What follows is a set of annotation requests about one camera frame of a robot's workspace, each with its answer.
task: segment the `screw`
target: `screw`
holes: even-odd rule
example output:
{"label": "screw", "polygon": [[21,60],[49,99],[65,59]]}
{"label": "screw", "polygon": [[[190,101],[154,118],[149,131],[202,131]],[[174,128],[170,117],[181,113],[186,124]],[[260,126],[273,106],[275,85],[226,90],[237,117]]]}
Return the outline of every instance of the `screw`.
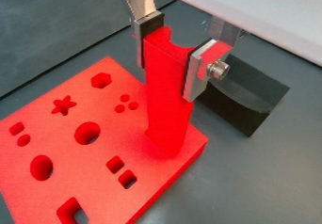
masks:
{"label": "screw", "polygon": [[208,74],[217,80],[222,80],[229,72],[229,65],[221,60],[216,60],[208,65]]}

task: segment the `red rectangular block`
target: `red rectangular block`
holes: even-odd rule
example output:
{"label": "red rectangular block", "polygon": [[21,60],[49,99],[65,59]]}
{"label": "red rectangular block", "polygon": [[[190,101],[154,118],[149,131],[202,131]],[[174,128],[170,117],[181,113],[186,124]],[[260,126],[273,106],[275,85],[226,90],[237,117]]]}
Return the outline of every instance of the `red rectangular block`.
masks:
{"label": "red rectangular block", "polygon": [[133,223],[204,151],[146,136],[146,87],[108,57],[0,122],[0,190],[18,224]]}

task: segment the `hole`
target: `hole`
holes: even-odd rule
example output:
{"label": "hole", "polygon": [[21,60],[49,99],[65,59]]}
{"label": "hole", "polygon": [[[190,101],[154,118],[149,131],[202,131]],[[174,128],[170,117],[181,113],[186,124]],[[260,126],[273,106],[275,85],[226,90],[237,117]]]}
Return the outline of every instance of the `hole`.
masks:
{"label": "hole", "polygon": [[26,126],[22,122],[18,122],[11,128],[10,132],[13,136],[17,136],[23,130],[26,129]]}
{"label": "hole", "polygon": [[124,105],[124,104],[120,104],[120,105],[117,106],[116,110],[117,110],[118,113],[125,112],[125,110],[126,110],[125,105]]}
{"label": "hole", "polygon": [[61,113],[63,116],[67,116],[70,108],[77,106],[77,103],[71,101],[70,95],[66,96],[63,100],[55,100],[54,104],[53,114]]}
{"label": "hole", "polygon": [[137,110],[137,109],[140,108],[140,104],[138,104],[137,102],[132,102],[132,103],[129,104],[129,108],[130,108],[132,110]]}
{"label": "hole", "polygon": [[91,79],[94,88],[106,88],[113,83],[112,74],[101,72]]}
{"label": "hole", "polygon": [[57,215],[62,224],[86,224],[89,217],[75,198],[70,198],[58,208]]}
{"label": "hole", "polygon": [[125,189],[129,189],[138,181],[138,178],[134,172],[128,169],[126,172],[118,177],[118,181],[124,185]]}
{"label": "hole", "polygon": [[31,142],[31,136],[30,135],[23,135],[22,137],[18,138],[18,146],[23,147],[29,145]]}
{"label": "hole", "polygon": [[120,98],[124,102],[129,102],[130,101],[130,95],[129,94],[124,94]]}
{"label": "hole", "polygon": [[93,144],[101,134],[101,128],[95,122],[85,122],[75,130],[75,141],[81,145]]}
{"label": "hole", "polygon": [[121,158],[118,156],[116,156],[108,162],[106,166],[112,170],[112,172],[116,174],[125,167],[125,162],[121,160]]}
{"label": "hole", "polygon": [[31,174],[38,181],[46,181],[54,174],[54,162],[46,155],[38,155],[31,162]]}

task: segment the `square hole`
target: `square hole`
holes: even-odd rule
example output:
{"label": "square hole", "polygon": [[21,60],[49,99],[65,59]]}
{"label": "square hole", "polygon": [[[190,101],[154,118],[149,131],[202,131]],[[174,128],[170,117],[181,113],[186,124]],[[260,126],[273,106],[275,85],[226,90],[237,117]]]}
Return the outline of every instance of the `square hole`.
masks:
{"label": "square hole", "polygon": [[128,169],[126,172],[118,177],[118,181],[124,185],[125,189],[129,189],[138,181],[138,178],[134,172],[130,169]]}
{"label": "square hole", "polygon": [[121,160],[118,156],[116,156],[108,163],[108,168],[112,170],[112,172],[116,174],[118,171],[124,168],[125,162]]}

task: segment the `oval hole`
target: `oval hole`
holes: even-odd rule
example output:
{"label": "oval hole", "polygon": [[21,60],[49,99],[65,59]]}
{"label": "oval hole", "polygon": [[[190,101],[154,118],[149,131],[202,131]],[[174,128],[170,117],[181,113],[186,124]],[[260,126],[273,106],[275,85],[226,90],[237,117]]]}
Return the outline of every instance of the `oval hole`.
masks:
{"label": "oval hole", "polygon": [[95,122],[85,122],[75,130],[75,141],[81,145],[93,144],[101,134],[101,128]]}
{"label": "oval hole", "polygon": [[54,174],[54,162],[46,155],[38,155],[31,162],[31,174],[38,181],[46,181]]}

